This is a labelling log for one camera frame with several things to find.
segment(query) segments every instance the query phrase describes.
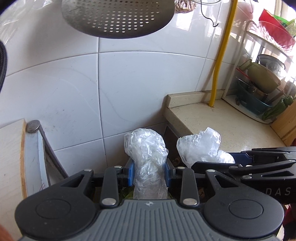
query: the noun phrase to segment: plastic bag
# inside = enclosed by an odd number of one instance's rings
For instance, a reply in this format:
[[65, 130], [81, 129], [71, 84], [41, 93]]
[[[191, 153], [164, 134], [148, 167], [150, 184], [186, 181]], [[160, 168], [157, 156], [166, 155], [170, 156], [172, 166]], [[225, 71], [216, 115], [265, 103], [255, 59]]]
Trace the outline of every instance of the plastic bag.
[[220, 143], [220, 134], [208, 127], [199, 134], [179, 138], [177, 149], [182, 161], [189, 168], [197, 161], [235, 163], [232, 155], [218, 151]]
[[175, 0], [175, 13], [188, 13], [196, 9], [196, 3], [190, 0]]
[[0, 16], [0, 39], [6, 44], [17, 30], [19, 23], [34, 9], [41, 9], [52, 0], [17, 0], [9, 6]]
[[124, 135], [124, 150], [134, 160], [134, 199], [167, 199], [164, 166], [168, 150], [161, 135], [136, 129]]

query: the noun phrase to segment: black wire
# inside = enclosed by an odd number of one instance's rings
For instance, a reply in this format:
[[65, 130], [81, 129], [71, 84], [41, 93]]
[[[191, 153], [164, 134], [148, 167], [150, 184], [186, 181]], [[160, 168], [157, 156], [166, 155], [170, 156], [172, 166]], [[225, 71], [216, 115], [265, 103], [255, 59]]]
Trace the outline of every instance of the black wire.
[[[200, 0], [200, 10], [201, 10], [201, 12], [202, 12], [202, 1], [201, 1], [201, 0]], [[202, 15], [203, 15], [206, 19], [209, 19], [209, 20], [212, 21], [212, 23], [213, 23], [213, 27], [214, 27], [214, 28], [217, 27], [217, 26], [219, 25], [219, 24], [214, 25], [214, 21], [213, 21], [211, 18], [206, 17], [206, 16], [203, 14], [203, 12], [202, 12]]]
[[4, 83], [7, 70], [7, 53], [2, 41], [0, 41], [0, 92]]

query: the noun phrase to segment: countertop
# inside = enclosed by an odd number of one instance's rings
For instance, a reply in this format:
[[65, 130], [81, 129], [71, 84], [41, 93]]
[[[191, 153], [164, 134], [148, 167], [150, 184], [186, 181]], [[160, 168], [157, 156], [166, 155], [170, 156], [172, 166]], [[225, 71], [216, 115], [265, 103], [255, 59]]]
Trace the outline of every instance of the countertop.
[[215, 101], [214, 108], [206, 103], [166, 108], [165, 117], [181, 136], [207, 127], [216, 130], [221, 135], [220, 149], [226, 152], [285, 146], [270, 125], [251, 119], [222, 99]]

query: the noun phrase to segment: wooden board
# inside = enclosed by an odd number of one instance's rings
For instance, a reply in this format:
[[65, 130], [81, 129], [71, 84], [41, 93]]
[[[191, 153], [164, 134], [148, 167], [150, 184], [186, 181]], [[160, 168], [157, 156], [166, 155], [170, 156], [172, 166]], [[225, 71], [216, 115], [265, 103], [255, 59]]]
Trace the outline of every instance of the wooden board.
[[286, 146], [290, 146], [296, 138], [296, 101], [271, 124]]
[[14, 240], [22, 236], [15, 223], [15, 208], [27, 197], [25, 127], [22, 119], [0, 129], [0, 223]]

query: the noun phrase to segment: yellow pipe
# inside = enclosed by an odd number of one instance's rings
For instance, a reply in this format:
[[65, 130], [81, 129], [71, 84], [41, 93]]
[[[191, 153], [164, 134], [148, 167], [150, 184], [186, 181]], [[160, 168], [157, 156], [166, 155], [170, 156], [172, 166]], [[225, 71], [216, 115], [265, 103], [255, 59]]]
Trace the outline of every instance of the yellow pipe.
[[217, 92], [218, 75], [219, 75], [221, 63], [222, 63], [222, 60], [223, 60], [223, 56], [224, 56], [224, 53], [225, 53], [225, 50], [226, 50], [226, 47], [227, 47], [227, 44], [228, 44], [228, 39], [229, 39], [232, 23], [233, 23], [233, 20], [234, 20], [234, 16], [235, 16], [235, 10], [237, 8], [237, 3], [238, 3], [238, 0], [233, 0], [233, 2], [232, 2], [228, 22], [227, 22], [227, 25], [226, 25], [226, 30], [225, 30], [223, 40], [222, 40], [222, 43], [221, 43], [221, 46], [220, 46], [220, 50], [219, 50], [219, 53], [218, 53], [218, 57], [217, 57], [217, 60], [216, 60], [214, 74], [213, 74], [211, 99], [210, 99], [210, 102], [209, 102], [210, 107], [213, 107], [214, 103], [215, 103], [216, 92]]

